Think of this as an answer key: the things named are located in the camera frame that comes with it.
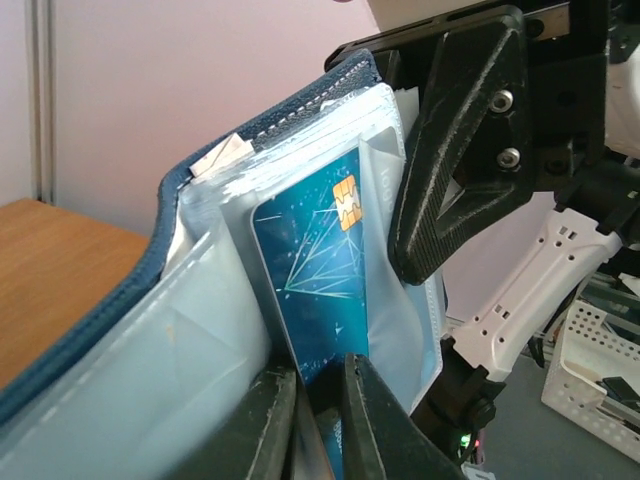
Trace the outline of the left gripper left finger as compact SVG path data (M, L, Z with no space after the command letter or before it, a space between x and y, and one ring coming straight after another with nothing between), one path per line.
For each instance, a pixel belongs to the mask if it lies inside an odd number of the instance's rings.
M176 479L279 479L294 423L297 375L267 368L226 423L174 469Z

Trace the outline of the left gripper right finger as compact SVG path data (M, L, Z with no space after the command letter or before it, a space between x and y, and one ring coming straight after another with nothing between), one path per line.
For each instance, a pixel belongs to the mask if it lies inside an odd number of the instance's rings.
M345 357L341 413L346 479L465 477L415 426L364 355Z

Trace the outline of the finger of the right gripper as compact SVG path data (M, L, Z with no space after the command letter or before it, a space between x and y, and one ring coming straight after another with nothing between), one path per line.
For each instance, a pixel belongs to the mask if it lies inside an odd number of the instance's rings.
M391 222L389 259L422 283L473 236L530 199L524 18L469 17L436 45Z

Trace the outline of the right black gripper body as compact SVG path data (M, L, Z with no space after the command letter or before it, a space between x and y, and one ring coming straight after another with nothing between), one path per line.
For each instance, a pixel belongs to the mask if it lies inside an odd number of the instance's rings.
M328 56L325 68L367 50L384 81L417 88L422 106L438 40L469 17L497 7L516 7L524 18L532 194L558 192L579 169L597 163L604 150L607 2L483 1L349 41Z

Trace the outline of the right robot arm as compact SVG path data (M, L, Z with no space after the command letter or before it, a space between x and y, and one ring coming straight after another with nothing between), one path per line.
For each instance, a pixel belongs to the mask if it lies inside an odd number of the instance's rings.
M603 159L607 69L639 42L635 1L488 1L339 46L359 50L420 111L388 251L419 284L537 191L556 205L494 297L442 344L419 425L483 426L522 348L581 281L639 240L638 173Z

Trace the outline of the blue card holder wallet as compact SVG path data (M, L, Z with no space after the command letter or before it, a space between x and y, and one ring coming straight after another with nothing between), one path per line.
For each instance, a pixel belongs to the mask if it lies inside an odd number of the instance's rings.
M5 479L176 479L267 368L297 375L279 479L333 479L319 403L295 363L253 210L355 148L360 155L370 362L408 416L442 369L442 278L418 285L387 241L406 164L401 114L360 50L195 152L163 179L131 273L1 395Z

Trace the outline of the blue credit card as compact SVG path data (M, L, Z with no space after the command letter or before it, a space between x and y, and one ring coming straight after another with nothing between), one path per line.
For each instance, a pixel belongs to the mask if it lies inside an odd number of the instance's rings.
M367 353L368 319L360 155L352 148L280 187L251 225L331 468L344 476L333 384L348 353Z

